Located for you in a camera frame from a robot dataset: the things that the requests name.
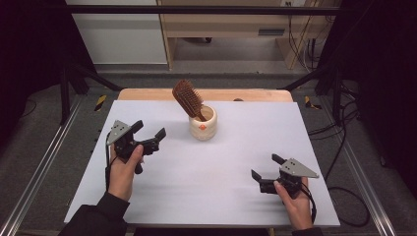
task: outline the white ceramic cup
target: white ceramic cup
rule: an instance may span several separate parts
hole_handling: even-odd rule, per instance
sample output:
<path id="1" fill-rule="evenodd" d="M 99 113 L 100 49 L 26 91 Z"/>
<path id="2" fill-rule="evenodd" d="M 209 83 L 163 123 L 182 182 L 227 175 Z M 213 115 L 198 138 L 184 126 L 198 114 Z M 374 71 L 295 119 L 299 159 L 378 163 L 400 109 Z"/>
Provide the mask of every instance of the white ceramic cup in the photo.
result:
<path id="1" fill-rule="evenodd" d="M 203 104 L 202 114 L 207 121 L 201 121 L 199 117 L 189 117 L 190 133 L 197 140 L 207 141 L 217 131 L 217 112 L 213 108 Z"/>

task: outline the white tabletop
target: white tabletop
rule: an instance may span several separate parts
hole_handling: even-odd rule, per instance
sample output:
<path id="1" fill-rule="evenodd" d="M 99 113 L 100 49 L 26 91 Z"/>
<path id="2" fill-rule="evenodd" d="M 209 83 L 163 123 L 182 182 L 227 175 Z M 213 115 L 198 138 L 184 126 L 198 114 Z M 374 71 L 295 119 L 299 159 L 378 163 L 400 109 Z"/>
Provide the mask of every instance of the white tabletop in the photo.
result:
<path id="1" fill-rule="evenodd" d="M 80 205 L 95 205 L 105 191 L 105 137 L 115 120 L 144 127 L 135 140 L 165 128 L 160 150 L 145 156 L 135 176 L 128 223 L 152 227 L 275 227 L 289 225 L 278 195 L 261 194 L 251 169 L 276 179 L 276 153 L 295 158 L 316 173 L 309 187 L 317 205 L 315 225 L 339 226 L 322 172 L 295 102 L 205 101 L 218 114 L 217 134 L 195 140 L 188 116 L 176 101 L 116 100 L 65 218 Z"/>

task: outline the black sleeve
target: black sleeve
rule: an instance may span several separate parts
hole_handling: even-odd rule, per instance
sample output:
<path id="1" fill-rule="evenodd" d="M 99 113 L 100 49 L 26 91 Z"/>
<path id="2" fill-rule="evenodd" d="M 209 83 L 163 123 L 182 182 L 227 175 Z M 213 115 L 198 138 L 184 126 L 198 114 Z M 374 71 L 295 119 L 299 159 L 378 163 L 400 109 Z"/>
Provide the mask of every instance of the black sleeve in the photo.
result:
<path id="1" fill-rule="evenodd" d="M 127 223 L 123 219 L 123 215 L 128 206 L 128 202 L 105 193 L 97 206 L 80 206 L 59 236 L 124 236 Z"/>
<path id="2" fill-rule="evenodd" d="M 321 228 L 315 227 L 293 231 L 292 236 L 323 236 L 323 233 Z"/>

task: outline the brush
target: brush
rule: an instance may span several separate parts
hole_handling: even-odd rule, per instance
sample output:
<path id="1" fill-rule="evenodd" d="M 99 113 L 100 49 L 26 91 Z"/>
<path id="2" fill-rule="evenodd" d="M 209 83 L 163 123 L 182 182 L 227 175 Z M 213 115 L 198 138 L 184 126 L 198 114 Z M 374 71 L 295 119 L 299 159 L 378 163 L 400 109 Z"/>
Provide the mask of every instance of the brush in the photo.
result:
<path id="1" fill-rule="evenodd" d="M 188 80 L 180 80 L 172 89 L 172 94 L 191 118 L 199 117 L 207 121 L 202 114 L 203 100 Z"/>

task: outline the hand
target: hand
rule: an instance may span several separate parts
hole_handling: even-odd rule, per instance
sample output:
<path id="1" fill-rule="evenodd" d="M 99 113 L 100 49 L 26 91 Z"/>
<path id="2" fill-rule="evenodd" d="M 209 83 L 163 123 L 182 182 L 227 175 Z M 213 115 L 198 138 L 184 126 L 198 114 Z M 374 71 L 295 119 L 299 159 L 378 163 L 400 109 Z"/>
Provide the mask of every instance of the hand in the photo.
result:
<path id="1" fill-rule="evenodd" d="M 143 159 L 144 147 L 137 146 L 132 152 L 131 157 L 125 163 L 116 156 L 114 148 L 111 148 L 110 185 L 108 193 L 128 202 L 132 196 L 132 183 L 136 165 Z"/>
<path id="2" fill-rule="evenodd" d="M 302 178 L 304 185 L 308 186 L 308 180 L 306 177 Z M 303 192 L 300 192 L 296 199 L 291 199 L 286 189 L 274 181 L 276 192 L 281 197 L 285 204 L 289 220 L 295 230 L 303 230 L 313 227 L 312 216 L 310 214 L 310 199 Z"/>

